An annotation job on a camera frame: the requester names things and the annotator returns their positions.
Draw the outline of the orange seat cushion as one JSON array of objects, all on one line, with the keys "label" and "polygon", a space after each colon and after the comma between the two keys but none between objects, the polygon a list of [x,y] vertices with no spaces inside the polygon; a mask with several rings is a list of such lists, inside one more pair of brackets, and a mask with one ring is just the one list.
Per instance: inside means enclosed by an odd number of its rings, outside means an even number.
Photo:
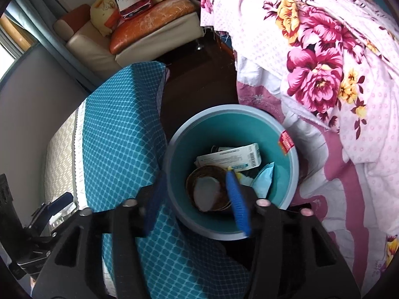
[{"label": "orange seat cushion", "polygon": [[132,20],[126,20],[119,25],[111,35],[109,51],[116,55],[138,40],[195,11],[196,7],[189,0],[159,2]]}]

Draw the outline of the light blue wrapper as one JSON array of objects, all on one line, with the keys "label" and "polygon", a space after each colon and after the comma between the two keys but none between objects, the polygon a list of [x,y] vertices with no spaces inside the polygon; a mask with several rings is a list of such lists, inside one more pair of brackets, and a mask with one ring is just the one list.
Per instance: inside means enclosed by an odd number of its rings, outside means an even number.
[{"label": "light blue wrapper", "polygon": [[266,198],[273,182],[273,172],[275,163],[266,164],[254,178],[251,187],[254,189],[258,198]]}]

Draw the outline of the yellow plush toy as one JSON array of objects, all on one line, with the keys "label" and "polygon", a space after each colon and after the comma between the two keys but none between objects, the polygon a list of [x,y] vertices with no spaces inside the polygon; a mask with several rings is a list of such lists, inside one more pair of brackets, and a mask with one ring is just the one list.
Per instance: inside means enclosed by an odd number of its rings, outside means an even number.
[{"label": "yellow plush toy", "polygon": [[116,29],[120,14],[115,0],[96,0],[90,8],[91,23],[102,36],[109,36]]}]

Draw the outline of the white blue medicine box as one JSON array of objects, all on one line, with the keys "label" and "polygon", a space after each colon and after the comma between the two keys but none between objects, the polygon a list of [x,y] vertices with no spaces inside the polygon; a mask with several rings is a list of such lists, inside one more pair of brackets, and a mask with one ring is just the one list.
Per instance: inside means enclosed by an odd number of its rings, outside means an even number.
[{"label": "white blue medicine box", "polygon": [[257,143],[201,155],[195,161],[197,167],[213,165],[223,169],[231,168],[238,172],[257,168],[261,163],[262,158]]}]

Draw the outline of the teal and beige mattress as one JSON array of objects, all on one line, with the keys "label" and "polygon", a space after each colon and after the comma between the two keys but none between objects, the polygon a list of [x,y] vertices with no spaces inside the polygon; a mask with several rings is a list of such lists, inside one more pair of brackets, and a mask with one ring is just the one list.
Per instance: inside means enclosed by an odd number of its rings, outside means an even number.
[{"label": "teal and beige mattress", "polygon": [[[50,219],[50,229],[79,209],[113,209],[155,182],[166,149],[160,108],[167,77],[160,62],[122,68],[54,134],[46,151],[44,198],[50,203],[69,192],[74,200]],[[152,298],[244,296],[248,272],[218,242],[182,231],[168,205],[137,247]]]}]

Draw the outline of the pink floral quilt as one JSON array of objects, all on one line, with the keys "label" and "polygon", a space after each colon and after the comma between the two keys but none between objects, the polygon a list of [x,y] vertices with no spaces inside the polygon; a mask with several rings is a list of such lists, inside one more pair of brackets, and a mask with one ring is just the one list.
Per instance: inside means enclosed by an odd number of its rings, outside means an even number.
[{"label": "pink floral quilt", "polygon": [[398,26],[372,0],[200,0],[231,39],[240,104],[297,150],[310,203],[365,296],[398,251]]}]

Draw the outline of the brown round bowl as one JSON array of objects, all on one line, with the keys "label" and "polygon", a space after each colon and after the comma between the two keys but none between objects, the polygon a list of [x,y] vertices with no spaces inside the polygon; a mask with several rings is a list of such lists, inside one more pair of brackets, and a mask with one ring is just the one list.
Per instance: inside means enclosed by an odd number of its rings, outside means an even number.
[{"label": "brown round bowl", "polygon": [[226,170],[221,167],[205,165],[195,169],[186,179],[185,189],[200,212],[221,212],[231,206],[226,190]]}]

